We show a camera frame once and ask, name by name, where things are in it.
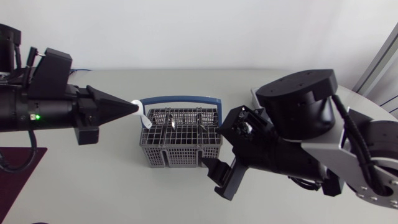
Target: table surface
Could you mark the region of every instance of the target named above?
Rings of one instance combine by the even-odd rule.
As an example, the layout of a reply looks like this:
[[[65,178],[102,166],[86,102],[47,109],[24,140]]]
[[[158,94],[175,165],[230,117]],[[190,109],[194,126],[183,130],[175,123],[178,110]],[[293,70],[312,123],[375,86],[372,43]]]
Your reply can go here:
[[[252,107],[250,89],[289,71],[112,70],[77,72],[69,83],[91,85],[124,100],[165,95],[221,98],[223,117]],[[346,106],[374,119],[396,120],[346,88]],[[214,191],[206,168],[152,169],[139,146],[140,119],[100,127],[99,143],[78,146],[72,129],[36,131],[49,150],[4,223],[397,223],[398,212],[358,199],[345,186],[335,198],[301,189],[286,176],[249,169],[233,201]],[[1,133],[1,146],[28,146],[27,133]],[[220,159],[234,158],[226,140]]]

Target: spoon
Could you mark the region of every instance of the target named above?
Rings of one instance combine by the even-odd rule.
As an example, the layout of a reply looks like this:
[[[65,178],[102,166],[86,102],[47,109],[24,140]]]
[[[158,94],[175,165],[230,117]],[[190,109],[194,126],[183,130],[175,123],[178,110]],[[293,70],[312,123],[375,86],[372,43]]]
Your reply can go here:
[[[152,127],[152,122],[147,118],[147,116],[145,116],[144,114],[144,105],[142,105],[141,101],[139,100],[133,100],[131,101],[132,104],[137,105],[138,106],[138,110],[133,113],[133,115],[138,115],[141,117],[141,122],[143,123],[143,125],[149,129],[150,127]]]

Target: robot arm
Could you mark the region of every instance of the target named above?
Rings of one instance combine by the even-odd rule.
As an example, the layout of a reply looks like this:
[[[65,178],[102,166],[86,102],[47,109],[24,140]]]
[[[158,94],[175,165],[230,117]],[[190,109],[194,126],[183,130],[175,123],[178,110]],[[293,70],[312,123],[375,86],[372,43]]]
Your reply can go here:
[[[255,168],[329,196],[346,182],[359,198],[398,208],[398,123],[347,112],[336,89],[333,70],[303,71],[257,91],[266,111],[232,109],[219,133],[233,145],[233,164],[203,158],[215,191],[232,200],[245,171]]]

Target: wire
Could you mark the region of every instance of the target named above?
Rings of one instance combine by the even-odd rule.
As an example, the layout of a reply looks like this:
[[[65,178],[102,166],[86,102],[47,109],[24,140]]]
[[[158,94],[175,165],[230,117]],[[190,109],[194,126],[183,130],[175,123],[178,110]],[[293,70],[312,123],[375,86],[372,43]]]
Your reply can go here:
[[[373,191],[375,191],[375,193],[377,193],[378,195],[386,195],[386,188],[382,184],[381,179],[376,172],[374,163],[371,160],[371,154],[368,146],[366,145],[365,140],[359,132],[358,127],[347,113],[340,98],[337,95],[333,95],[331,96],[331,98],[335,102],[335,105],[341,117],[344,119],[345,129],[347,130],[350,142],[354,146],[352,148],[354,153],[356,154],[356,158],[359,162],[359,166],[361,167],[363,177],[366,183],[371,186]]]
[[[21,69],[21,52],[19,51],[19,46],[14,44],[15,50],[15,61],[17,63],[17,69]]]
[[[393,98],[391,98],[390,100],[387,100],[386,102],[382,103],[380,106],[384,106],[386,103],[390,102],[391,100],[397,98],[398,95],[394,96]]]
[[[312,183],[300,178],[296,178],[296,177],[287,177],[290,180],[293,180],[293,182],[295,182],[298,186],[307,189],[307,190],[315,190],[318,191],[321,188],[321,185],[318,182]]]
[[[396,111],[396,110],[398,110],[398,108],[393,109],[393,110],[390,111],[389,113],[392,113],[392,112],[394,112],[394,111]]]
[[[90,69],[85,69],[85,68],[71,69],[71,70],[69,71],[69,75],[71,75],[71,74],[73,74],[73,73],[75,73],[75,72],[77,72],[77,71],[91,71],[91,70],[90,70]]]
[[[37,153],[37,141],[33,130],[29,130],[28,133],[29,133],[30,144],[32,146],[30,149],[29,158],[25,161],[23,165],[19,167],[9,167],[8,163],[4,159],[4,156],[0,153],[0,170],[15,174],[26,170],[31,165]]]

